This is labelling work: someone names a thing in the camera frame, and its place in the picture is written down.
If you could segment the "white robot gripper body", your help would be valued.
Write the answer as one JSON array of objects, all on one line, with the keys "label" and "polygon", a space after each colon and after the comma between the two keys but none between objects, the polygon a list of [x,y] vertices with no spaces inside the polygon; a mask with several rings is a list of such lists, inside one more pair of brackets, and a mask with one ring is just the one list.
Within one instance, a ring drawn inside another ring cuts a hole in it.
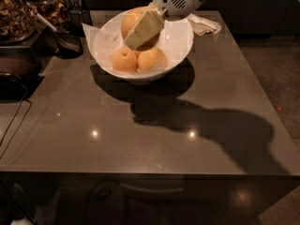
[{"label": "white robot gripper body", "polygon": [[153,0],[153,4],[167,16],[187,16],[200,5],[200,0]]}]

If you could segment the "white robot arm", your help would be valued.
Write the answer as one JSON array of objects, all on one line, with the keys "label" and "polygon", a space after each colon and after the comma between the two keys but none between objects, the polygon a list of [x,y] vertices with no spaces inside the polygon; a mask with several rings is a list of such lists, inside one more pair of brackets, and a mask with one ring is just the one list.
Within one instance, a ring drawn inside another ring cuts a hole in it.
[{"label": "white robot arm", "polygon": [[186,18],[205,0],[152,0],[137,23],[129,30],[125,44],[137,50],[158,35],[166,21]]}]

